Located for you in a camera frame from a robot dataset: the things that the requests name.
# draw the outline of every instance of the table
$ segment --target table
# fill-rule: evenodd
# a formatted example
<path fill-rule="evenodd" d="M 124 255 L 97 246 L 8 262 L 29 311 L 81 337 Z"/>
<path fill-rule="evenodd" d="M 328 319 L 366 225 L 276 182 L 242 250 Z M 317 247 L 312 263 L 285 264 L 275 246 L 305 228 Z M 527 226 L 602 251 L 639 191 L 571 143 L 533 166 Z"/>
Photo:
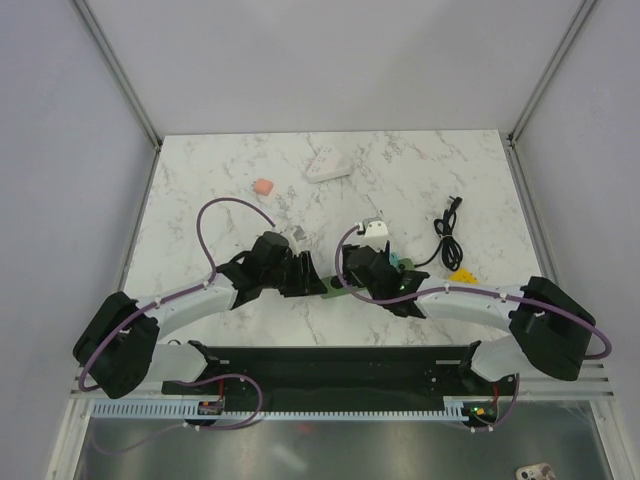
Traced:
<path fill-rule="evenodd" d="M 354 165 L 340 179 L 311 185 L 303 174 L 325 145 Z M 268 197 L 253 182 L 274 182 Z M 280 229 L 301 226 L 300 243 L 318 274 L 332 275 L 336 244 L 357 221 L 382 217 L 392 251 L 415 261 L 434 251 L 433 220 L 449 196 L 464 199 L 455 237 L 463 266 L 481 283 L 526 283 L 540 271 L 497 131 L 190 135 L 165 139 L 125 291 L 161 293 L 204 277 L 196 238 L 200 207 L 220 196 L 249 200 Z M 250 248 L 268 225 L 238 204 L 212 206 L 203 235 L 218 263 Z M 447 276 L 439 259 L 424 270 Z M 503 335 L 450 319 L 404 319 L 350 296 L 285 299 L 275 291 L 234 311 L 203 318 L 172 335 L 205 345 L 439 345 Z"/>

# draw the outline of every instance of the yellow object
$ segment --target yellow object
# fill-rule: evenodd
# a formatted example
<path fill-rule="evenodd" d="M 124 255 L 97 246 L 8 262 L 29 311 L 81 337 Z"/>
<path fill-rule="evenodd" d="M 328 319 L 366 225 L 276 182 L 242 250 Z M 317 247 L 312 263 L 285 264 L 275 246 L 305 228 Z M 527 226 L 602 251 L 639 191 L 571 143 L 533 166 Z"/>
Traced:
<path fill-rule="evenodd" d="M 451 280 L 452 282 L 460 283 L 478 283 L 476 277 L 474 277 L 473 274 L 466 268 L 461 268 L 457 272 L 452 273 L 449 277 L 449 280 Z"/>

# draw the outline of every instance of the green object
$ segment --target green object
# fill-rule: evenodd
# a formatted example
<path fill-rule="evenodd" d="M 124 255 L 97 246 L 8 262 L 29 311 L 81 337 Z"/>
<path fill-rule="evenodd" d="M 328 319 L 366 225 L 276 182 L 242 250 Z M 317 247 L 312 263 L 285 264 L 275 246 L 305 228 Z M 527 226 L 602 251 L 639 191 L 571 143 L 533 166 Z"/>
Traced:
<path fill-rule="evenodd" d="M 415 270 L 415 267 L 413 265 L 413 261 L 409 258 L 403 258 L 399 261 L 398 263 L 398 269 L 401 270 Z M 332 285 L 332 281 L 335 285 L 338 285 L 339 288 L 336 288 Z M 322 279 L 322 283 L 324 284 L 325 287 L 327 287 L 327 293 L 320 295 L 320 298 L 324 298 L 324 299 L 329 299 L 329 298 L 336 298 L 336 297 L 341 297 L 342 295 L 349 295 L 349 292 L 347 291 L 346 288 L 344 288 L 338 281 L 338 277 L 336 277 L 335 275 L 333 277 L 324 277 Z M 364 290 L 364 288 L 357 288 L 354 287 L 358 292 L 361 290 Z"/>

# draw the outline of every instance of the gray floor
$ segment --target gray floor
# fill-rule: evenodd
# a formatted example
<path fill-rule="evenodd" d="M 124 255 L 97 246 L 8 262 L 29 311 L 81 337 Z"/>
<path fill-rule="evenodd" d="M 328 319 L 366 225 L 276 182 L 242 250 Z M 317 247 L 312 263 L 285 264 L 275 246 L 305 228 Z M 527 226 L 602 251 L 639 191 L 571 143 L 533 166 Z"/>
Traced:
<path fill-rule="evenodd" d="M 514 480 L 517 468 L 546 462 L 557 480 L 611 479 L 588 412 L 588 406 L 521 403 L 501 428 L 474 435 L 427 422 L 266 421 L 232 432 L 178 429 L 118 457 L 88 448 L 85 478 Z M 99 444 L 117 449 L 170 423 L 93 420 L 92 427 Z"/>

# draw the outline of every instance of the black power cord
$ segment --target black power cord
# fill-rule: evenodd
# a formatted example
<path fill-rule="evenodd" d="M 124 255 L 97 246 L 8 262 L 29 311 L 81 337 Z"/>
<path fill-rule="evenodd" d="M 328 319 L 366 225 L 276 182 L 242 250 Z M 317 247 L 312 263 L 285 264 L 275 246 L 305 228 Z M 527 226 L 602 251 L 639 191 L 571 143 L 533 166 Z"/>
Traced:
<path fill-rule="evenodd" d="M 442 263 L 445 267 L 453 272 L 457 271 L 460 268 L 463 257 L 462 247 L 456 241 L 456 239 L 453 238 L 453 228 L 456 226 L 456 220 L 458 219 L 456 210 L 462 203 L 462 198 L 449 198 L 451 199 L 451 206 L 444 211 L 444 213 L 442 214 L 442 218 L 438 218 L 433 221 L 433 226 L 436 229 L 436 233 L 440 237 L 438 248 L 436 248 L 436 251 L 433 252 L 433 255 L 431 255 L 429 260 L 416 264 L 416 268 L 424 267 L 425 265 L 433 262 L 440 251 L 442 251 Z"/>

